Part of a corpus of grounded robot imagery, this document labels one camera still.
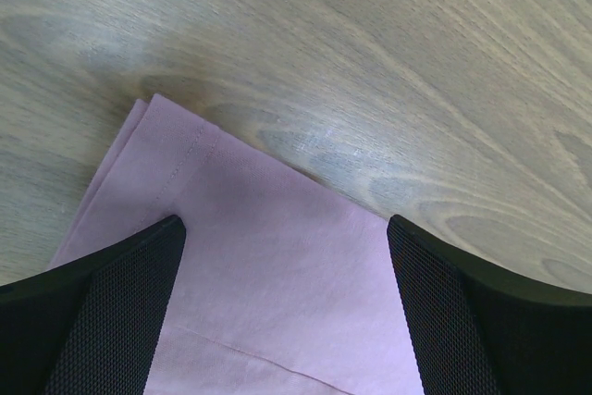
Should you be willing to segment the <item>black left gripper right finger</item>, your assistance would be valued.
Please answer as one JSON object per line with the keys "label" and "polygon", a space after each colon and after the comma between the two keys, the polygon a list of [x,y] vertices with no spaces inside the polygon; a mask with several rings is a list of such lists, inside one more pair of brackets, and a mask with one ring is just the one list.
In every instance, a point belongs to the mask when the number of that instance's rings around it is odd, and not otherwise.
{"label": "black left gripper right finger", "polygon": [[426,394],[590,393],[590,294],[514,273],[399,215],[388,245]]}

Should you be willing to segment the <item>dusty pink graphic t-shirt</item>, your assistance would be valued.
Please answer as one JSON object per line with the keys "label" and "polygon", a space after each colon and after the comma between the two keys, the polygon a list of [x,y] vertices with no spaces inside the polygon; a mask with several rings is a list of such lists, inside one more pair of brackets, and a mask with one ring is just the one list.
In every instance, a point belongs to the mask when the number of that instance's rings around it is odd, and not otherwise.
{"label": "dusty pink graphic t-shirt", "polygon": [[179,216],[149,394],[419,394],[387,223],[157,95],[138,101],[52,266]]}

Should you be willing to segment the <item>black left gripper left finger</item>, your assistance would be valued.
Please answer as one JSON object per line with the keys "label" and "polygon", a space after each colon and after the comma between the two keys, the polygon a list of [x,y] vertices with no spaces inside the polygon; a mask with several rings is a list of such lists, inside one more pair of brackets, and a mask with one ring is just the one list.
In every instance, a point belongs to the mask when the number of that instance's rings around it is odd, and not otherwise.
{"label": "black left gripper left finger", "polygon": [[143,393],[184,244],[169,216],[2,286],[2,393]]}

